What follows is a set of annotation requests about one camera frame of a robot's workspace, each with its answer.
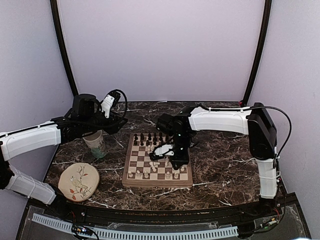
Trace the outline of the wooden chess board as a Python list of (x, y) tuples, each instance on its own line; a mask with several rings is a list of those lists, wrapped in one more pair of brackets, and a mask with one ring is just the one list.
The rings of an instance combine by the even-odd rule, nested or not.
[[(137, 134), (138, 145), (134, 145), (134, 134)], [(193, 177), (191, 165), (183, 165), (185, 172), (174, 170), (168, 157), (152, 161), (149, 157), (148, 149), (153, 142), (148, 139), (148, 134), (144, 133), (143, 143), (140, 142), (140, 133), (132, 133), (129, 138), (124, 171), (122, 176), (122, 185), (125, 187), (137, 188), (191, 188), (193, 186)], [(136, 171), (141, 172), (141, 177), (136, 177)], [(149, 173), (149, 179), (144, 179), (144, 171)], [(133, 177), (129, 178), (128, 171), (132, 171)], [(166, 179), (166, 172), (172, 173), (172, 179)], [(174, 173), (179, 172), (179, 179), (174, 179)]]

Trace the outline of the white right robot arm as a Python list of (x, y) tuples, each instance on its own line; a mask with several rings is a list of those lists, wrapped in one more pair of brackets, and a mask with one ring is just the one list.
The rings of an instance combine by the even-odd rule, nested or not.
[(175, 170), (189, 163), (192, 139), (199, 131), (222, 131), (247, 135), (249, 151), (258, 166), (260, 197), (255, 213), (266, 217), (275, 208), (277, 194), (277, 129), (262, 103), (252, 107), (184, 107), (178, 114), (162, 114), (156, 128), (170, 138), (149, 154), (152, 161), (169, 156)]

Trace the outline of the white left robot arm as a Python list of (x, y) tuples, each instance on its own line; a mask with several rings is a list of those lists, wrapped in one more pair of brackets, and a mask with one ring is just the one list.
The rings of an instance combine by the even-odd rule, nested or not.
[(34, 179), (15, 169), (9, 161), (17, 156), (48, 146), (57, 146), (75, 139), (90, 137), (103, 130), (112, 135), (126, 123), (127, 118), (112, 111), (125, 93), (119, 89), (110, 91), (99, 101), (92, 94), (79, 94), (73, 98), (72, 107), (60, 117), (28, 128), (0, 134), (0, 188), (36, 199), (60, 218), (67, 218), (70, 206), (65, 197), (51, 185)]

